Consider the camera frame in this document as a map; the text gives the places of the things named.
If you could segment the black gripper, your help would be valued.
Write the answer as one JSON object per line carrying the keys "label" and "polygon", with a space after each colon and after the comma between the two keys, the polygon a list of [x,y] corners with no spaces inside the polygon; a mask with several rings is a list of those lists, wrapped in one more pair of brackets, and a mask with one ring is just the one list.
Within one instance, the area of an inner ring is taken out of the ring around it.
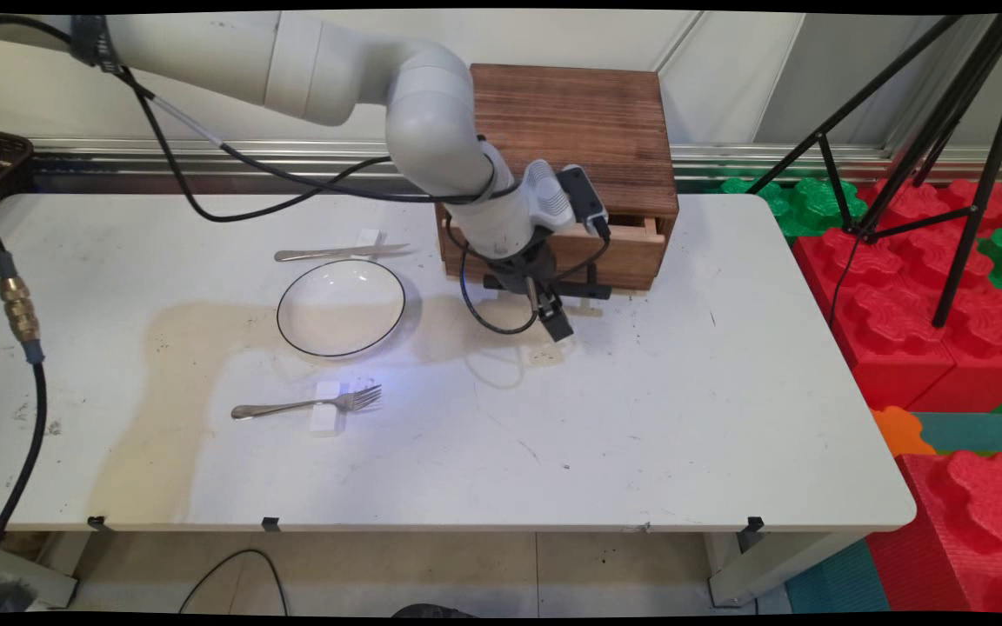
{"label": "black gripper", "polygon": [[516,255],[504,260],[486,262],[484,287],[488,290],[508,290],[510,293],[528,296],[528,280],[531,280],[537,295],[537,316],[545,328],[551,328],[553,342],[564,341],[572,336],[573,328],[567,314],[562,308],[564,291],[556,278],[558,263],[551,244],[552,231],[544,227],[534,227],[529,244]]}

